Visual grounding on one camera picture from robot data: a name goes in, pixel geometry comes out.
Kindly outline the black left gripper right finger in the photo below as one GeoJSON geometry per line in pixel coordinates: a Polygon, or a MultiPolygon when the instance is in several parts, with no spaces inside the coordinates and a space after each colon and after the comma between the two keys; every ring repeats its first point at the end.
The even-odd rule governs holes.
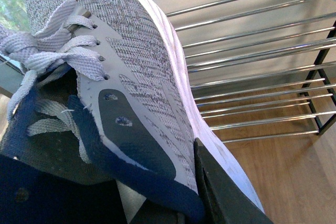
{"type": "Polygon", "coordinates": [[[205,207],[203,223],[272,223],[198,138],[194,142],[194,157],[198,194],[205,207]]]}

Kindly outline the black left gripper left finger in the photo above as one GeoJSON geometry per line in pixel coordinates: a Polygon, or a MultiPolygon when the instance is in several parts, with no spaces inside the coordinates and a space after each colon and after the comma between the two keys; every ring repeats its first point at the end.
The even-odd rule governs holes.
{"type": "Polygon", "coordinates": [[[117,183],[79,155],[73,132],[28,136],[39,98],[68,103],[77,75],[32,89],[1,140],[1,223],[125,223],[117,183]]]}

